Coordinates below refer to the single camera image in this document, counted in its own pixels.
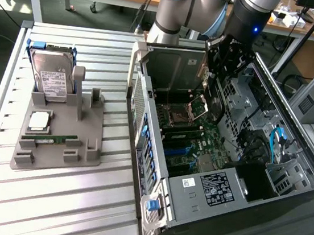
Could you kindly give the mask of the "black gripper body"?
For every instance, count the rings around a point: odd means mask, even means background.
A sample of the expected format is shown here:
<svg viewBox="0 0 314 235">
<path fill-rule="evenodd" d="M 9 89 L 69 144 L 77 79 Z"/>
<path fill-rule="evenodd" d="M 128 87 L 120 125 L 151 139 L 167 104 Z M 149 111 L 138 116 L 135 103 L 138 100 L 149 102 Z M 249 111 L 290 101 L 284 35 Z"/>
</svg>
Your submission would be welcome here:
<svg viewBox="0 0 314 235">
<path fill-rule="evenodd" d="M 270 19 L 274 1 L 234 0 L 223 31 L 222 44 L 236 41 L 251 47 Z"/>
</svg>

